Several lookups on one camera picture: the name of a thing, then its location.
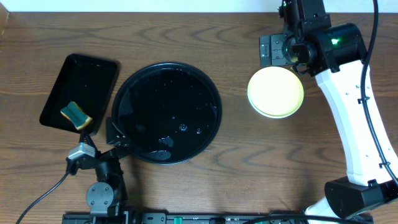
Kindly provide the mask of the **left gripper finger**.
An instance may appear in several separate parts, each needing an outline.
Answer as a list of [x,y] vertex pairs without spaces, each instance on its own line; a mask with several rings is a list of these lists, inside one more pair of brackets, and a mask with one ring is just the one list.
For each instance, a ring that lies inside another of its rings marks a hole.
[[91,136],[85,131],[82,131],[80,133],[79,143],[85,143],[85,144],[93,147],[96,151],[96,146],[95,146]]
[[128,147],[130,145],[129,139],[111,117],[106,118],[106,143],[115,147]]

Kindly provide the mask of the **light blue plate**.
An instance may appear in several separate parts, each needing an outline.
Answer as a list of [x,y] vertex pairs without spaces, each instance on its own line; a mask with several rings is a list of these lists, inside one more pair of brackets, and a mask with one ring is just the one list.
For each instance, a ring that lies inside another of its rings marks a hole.
[[282,119],[296,113],[303,103],[299,96],[257,96],[248,94],[249,104],[254,111],[266,118]]

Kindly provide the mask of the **green and yellow sponge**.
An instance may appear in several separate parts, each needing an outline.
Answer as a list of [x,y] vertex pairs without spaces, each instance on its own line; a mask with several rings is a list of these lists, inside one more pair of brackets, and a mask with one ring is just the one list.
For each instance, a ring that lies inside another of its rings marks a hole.
[[81,107],[74,101],[69,102],[60,112],[78,131],[87,127],[93,120],[93,118],[84,113]]

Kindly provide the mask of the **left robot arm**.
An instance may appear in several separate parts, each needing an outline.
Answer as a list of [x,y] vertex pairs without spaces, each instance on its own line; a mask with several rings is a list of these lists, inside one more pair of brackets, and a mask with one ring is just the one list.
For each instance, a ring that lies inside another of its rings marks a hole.
[[85,128],[91,123],[74,121],[72,124],[80,132],[77,146],[70,150],[66,161],[66,171],[76,175],[78,170],[94,169],[97,182],[90,186],[86,193],[86,202],[90,207],[88,223],[123,223],[128,220],[124,211],[127,191],[119,160],[124,153],[114,147],[100,152]]

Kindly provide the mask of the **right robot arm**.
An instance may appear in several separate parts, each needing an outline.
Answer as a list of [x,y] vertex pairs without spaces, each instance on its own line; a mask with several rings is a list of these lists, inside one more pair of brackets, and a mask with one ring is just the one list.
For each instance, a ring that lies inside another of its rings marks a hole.
[[300,223],[371,223],[366,215],[397,200],[397,154],[382,123],[370,80],[372,44],[355,24],[331,24],[320,0],[282,1],[280,34],[259,39],[265,68],[293,69],[316,79],[333,113],[345,152],[346,175],[329,181],[325,195]]

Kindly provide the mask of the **yellow plate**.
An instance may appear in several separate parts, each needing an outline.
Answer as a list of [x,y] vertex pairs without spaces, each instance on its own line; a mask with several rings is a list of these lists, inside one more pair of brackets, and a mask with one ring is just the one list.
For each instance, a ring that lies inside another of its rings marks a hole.
[[266,67],[250,79],[247,95],[252,96],[299,96],[303,95],[302,82],[290,70],[282,67]]

